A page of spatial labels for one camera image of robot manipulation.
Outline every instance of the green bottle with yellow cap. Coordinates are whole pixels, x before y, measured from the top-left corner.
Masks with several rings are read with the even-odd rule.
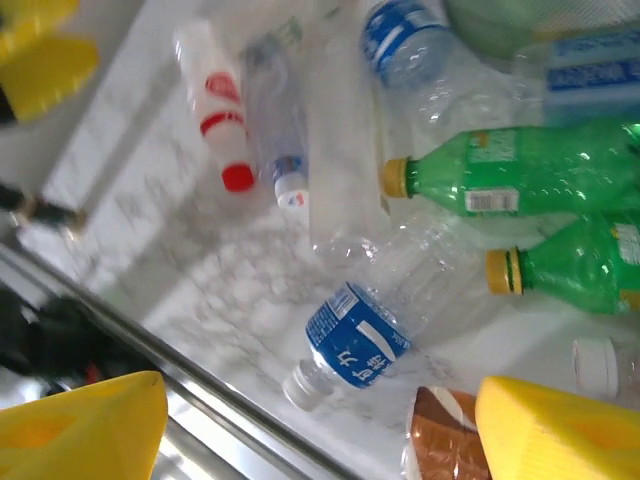
[[[382,184],[463,216],[640,209],[640,120],[465,132],[422,159],[390,160]]]
[[[640,210],[580,217],[530,250],[487,252],[493,294],[539,290],[593,313],[640,312]]]

